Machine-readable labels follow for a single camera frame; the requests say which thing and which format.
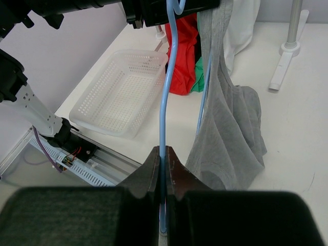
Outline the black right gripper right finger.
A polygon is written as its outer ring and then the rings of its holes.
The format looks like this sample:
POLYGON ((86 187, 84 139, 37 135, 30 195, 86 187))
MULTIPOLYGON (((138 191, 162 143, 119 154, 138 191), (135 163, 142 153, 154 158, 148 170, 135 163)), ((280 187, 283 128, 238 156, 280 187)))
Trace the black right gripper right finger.
POLYGON ((166 148, 168 245, 323 245, 300 196, 215 191, 166 148))

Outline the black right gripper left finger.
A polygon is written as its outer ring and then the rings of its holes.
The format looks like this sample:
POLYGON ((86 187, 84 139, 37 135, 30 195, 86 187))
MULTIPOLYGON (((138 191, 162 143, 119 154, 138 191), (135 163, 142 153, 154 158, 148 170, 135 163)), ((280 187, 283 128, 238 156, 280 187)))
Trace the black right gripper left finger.
POLYGON ((1 245, 158 245, 159 148, 114 187, 29 187, 1 211, 1 245))

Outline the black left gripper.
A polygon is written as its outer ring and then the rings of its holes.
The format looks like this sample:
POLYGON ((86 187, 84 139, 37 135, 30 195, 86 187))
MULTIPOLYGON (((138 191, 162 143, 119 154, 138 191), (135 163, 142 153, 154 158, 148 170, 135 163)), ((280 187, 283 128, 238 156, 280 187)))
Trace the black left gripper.
POLYGON ((164 25, 204 10, 217 8, 220 0, 122 1, 127 23, 135 29, 164 25))

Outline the light blue hanger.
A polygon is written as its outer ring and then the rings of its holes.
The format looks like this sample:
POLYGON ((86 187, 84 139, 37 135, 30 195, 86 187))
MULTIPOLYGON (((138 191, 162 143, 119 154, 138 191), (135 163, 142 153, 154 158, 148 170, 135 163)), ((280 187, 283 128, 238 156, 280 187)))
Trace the light blue hanger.
POLYGON ((169 96, 169 89, 174 72, 174 66, 177 55, 177 26, 176 16, 181 15, 185 8, 185 1, 166 1, 166 10, 168 14, 169 25, 172 35, 171 52, 166 72, 165 83, 162 90, 162 97, 159 111, 159 178, 160 178, 160 205, 159 205, 159 230, 162 234, 167 233, 167 202, 166 202, 166 112, 169 96))

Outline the grey tank top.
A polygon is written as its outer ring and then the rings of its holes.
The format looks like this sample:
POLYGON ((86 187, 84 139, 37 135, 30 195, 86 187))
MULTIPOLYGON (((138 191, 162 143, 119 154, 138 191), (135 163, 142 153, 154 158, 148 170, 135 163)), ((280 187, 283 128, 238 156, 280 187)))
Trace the grey tank top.
POLYGON ((264 169, 257 92, 232 83, 224 58, 223 37, 232 1, 199 12, 203 68, 210 72, 204 112, 186 168, 214 190, 245 190, 264 169))

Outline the red tank top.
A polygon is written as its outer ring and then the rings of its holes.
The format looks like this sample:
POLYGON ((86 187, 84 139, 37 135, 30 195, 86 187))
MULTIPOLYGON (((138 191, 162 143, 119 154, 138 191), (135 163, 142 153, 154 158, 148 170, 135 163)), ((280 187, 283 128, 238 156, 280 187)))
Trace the red tank top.
POLYGON ((197 15, 191 14, 176 21, 177 55, 170 93, 187 95, 195 84, 195 45, 197 44, 197 15))

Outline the green tank top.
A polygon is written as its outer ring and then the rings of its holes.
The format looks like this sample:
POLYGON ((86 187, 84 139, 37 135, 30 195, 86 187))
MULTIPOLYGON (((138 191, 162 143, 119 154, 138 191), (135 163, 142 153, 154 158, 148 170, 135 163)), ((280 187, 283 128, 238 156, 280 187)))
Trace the green tank top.
POLYGON ((204 89, 204 72, 203 72, 202 57, 200 57, 196 62, 194 71, 195 71, 195 82, 191 87, 190 92, 202 92, 204 89))

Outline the white tank top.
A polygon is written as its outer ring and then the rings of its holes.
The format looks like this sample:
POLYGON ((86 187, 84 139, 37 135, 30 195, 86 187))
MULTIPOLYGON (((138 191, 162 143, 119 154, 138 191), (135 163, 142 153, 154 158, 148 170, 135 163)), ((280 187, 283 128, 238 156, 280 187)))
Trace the white tank top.
POLYGON ((232 14, 223 39, 225 64, 229 74, 234 69, 235 56, 252 41, 260 0, 233 1, 232 14))

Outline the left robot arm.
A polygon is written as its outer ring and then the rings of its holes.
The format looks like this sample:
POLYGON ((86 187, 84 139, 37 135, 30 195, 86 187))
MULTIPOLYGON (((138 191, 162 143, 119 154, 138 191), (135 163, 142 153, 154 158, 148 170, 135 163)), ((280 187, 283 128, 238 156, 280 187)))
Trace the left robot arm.
MULTIPOLYGON (((155 50, 155 27, 133 29, 125 23, 119 4, 64 14, 59 30, 30 13, 35 25, 17 24, 1 41, 1 49, 15 57, 35 95, 56 115, 68 119, 72 107, 105 61, 118 50, 155 50)), ((137 135, 124 139, 103 135, 72 124, 101 145, 138 162, 144 162, 159 145, 159 99, 152 106, 137 135)), ((195 137, 201 94, 170 94, 167 109, 167 144, 186 159, 195 137)), ((29 130, 31 124, 13 108, 1 103, 1 161, 29 130)))

